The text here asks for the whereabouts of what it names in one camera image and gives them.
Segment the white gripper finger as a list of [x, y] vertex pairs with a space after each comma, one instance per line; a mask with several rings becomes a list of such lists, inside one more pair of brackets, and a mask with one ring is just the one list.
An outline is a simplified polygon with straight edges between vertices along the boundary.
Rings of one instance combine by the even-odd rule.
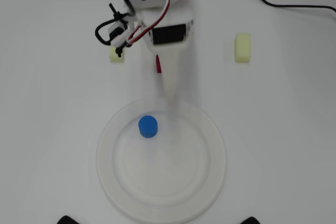
[[176, 110], [179, 62], [186, 46], [184, 44], [165, 44], [153, 45], [150, 49], [159, 57], [164, 101], [169, 109]]

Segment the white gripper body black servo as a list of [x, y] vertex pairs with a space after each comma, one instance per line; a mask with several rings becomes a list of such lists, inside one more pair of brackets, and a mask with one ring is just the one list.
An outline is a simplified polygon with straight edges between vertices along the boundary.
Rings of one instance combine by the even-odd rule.
[[150, 51], [189, 40], [194, 33], [194, 10], [190, 5], [170, 6], [161, 21], [142, 40]]

